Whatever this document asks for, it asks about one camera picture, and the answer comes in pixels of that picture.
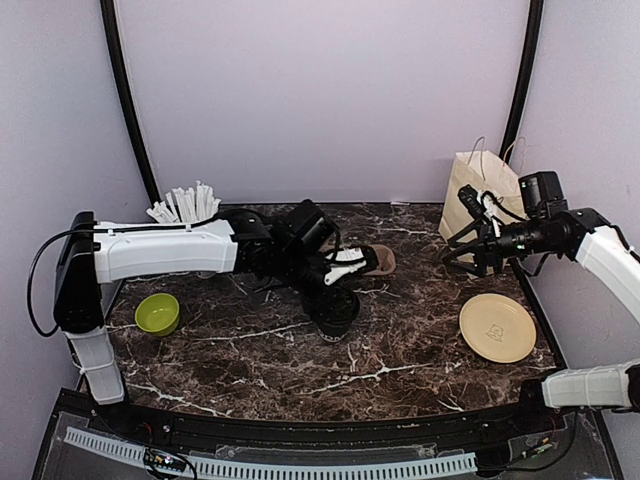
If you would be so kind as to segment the black paper coffee cup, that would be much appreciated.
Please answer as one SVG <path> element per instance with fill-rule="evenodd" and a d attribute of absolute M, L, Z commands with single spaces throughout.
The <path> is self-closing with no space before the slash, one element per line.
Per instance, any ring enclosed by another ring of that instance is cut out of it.
<path fill-rule="evenodd" d="M 337 343 L 349 333 L 352 324 L 352 321 L 343 323 L 320 322 L 317 324 L 318 334 L 328 343 Z"/>

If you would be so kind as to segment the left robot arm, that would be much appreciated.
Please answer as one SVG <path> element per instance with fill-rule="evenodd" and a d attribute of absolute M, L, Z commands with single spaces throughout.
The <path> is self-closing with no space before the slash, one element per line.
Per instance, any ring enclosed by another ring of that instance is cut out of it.
<path fill-rule="evenodd" d="M 180 272 L 251 273 L 273 278 L 309 299 L 335 297 L 348 273 L 337 253 L 322 253 L 337 225 L 312 201 L 286 216 L 254 210 L 221 211 L 185 224 L 99 223 L 90 212 L 76 216 L 60 239 L 55 267 L 53 318 L 71 343 L 101 417 L 120 436 L 141 427 L 140 412 L 124 399 L 101 306 L 101 287 L 136 276 Z"/>

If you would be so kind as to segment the brown cardboard cup carrier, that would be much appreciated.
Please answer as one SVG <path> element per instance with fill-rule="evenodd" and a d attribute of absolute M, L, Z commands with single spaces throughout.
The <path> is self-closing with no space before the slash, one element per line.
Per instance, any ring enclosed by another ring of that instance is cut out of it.
<path fill-rule="evenodd" d="M 371 248 L 376 255 L 378 266 L 374 270 L 364 273 L 364 276 L 381 277 L 391 275 L 397 267 L 393 250 L 381 244 L 371 245 Z"/>

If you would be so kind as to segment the black coffee cup lid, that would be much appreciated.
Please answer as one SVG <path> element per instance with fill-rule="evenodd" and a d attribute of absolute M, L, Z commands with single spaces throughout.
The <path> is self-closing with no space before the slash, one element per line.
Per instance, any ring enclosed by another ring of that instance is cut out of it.
<path fill-rule="evenodd" d="M 331 287 L 309 307 L 310 318 L 326 328 L 349 328 L 359 314 L 360 300 L 346 287 Z"/>

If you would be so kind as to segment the beige paper bag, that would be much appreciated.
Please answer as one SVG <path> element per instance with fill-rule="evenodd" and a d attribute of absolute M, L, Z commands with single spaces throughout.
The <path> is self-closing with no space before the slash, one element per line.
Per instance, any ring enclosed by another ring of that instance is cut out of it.
<path fill-rule="evenodd" d="M 484 137 L 473 148 L 457 152 L 449 176 L 438 231 L 449 241 L 477 237 L 476 220 L 501 228 L 526 219 L 518 175 L 505 160 L 484 148 Z"/>

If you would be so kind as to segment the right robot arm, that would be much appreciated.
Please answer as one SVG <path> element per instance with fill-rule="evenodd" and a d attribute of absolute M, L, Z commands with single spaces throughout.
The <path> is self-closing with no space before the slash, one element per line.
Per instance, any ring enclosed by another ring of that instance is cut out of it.
<path fill-rule="evenodd" d="M 593 274 L 633 316 L 639 315 L 639 255 L 621 229 L 592 208 L 572 209 L 554 171 L 518 180 L 524 213 L 502 225 L 490 218 L 485 200 L 465 185 L 458 198 L 472 221 L 448 241 L 445 265 L 483 278 L 501 272 L 511 259 L 540 255 L 565 257 Z M 591 407 L 636 412 L 639 409 L 639 362 L 564 369 L 525 387 L 526 398 L 510 413 L 521 434 L 534 432 L 549 409 Z"/>

